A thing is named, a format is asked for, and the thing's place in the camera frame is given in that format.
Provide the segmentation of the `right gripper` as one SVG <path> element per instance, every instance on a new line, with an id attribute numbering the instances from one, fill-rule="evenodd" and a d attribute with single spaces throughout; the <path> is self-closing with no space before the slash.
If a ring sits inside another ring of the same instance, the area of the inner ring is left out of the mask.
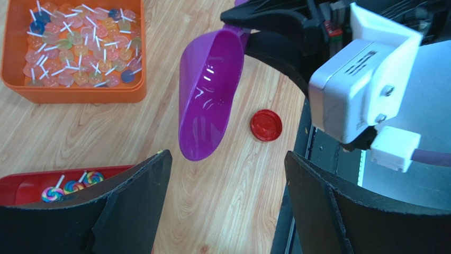
<path id="1" fill-rule="evenodd" d="M 220 20 L 260 30 L 250 35 L 245 54 L 287 76 L 308 97 L 310 57 L 293 42 L 432 44 L 450 36 L 450 1 L 246 1 Z"/>

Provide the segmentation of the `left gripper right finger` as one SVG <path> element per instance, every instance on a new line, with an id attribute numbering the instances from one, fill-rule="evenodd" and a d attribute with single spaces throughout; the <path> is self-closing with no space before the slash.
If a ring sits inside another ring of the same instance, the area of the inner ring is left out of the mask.
<path id="1" fill-rule="evenodd" d="M 303 253 L 450 253 L 450 211 L 377 194 L 293 151 L 285 173 Z"/>

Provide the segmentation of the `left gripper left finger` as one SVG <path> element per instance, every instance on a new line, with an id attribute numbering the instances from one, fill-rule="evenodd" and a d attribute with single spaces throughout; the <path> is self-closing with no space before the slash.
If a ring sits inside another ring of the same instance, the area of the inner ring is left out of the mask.
<path id="1" fill-rule="evenodd" d="M 172 160 L 163 150 L 57 201 L 1 206 L 1 253 L 152 253 Z"/>

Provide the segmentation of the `purple plastic scoop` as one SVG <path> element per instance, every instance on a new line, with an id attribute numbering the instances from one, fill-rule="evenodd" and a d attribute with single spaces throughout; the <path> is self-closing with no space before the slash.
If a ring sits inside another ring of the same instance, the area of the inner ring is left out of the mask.
<path id="1" fill-rule="evenodd" d="M 224 25 L 192 40 L 179 65 L 178 144 L 183 156 L 210 156 L 226 132 L 250 29 Z"/>

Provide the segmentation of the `red tray of swirl lollipops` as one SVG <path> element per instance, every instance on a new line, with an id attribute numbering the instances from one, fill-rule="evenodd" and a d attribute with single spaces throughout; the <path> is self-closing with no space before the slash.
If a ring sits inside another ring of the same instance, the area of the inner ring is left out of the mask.
<path id="1" fill-rule="evenodd" d="M 16 206 L 41 202 L 42 192 L 56 186 L 65 176 L 59 188 L 69 191 L 89 187 L 130 169 L 131 165 L 84 169 L 67 169 L 34 173 L 13 174 L 1 178 L 1 206 Z"/>

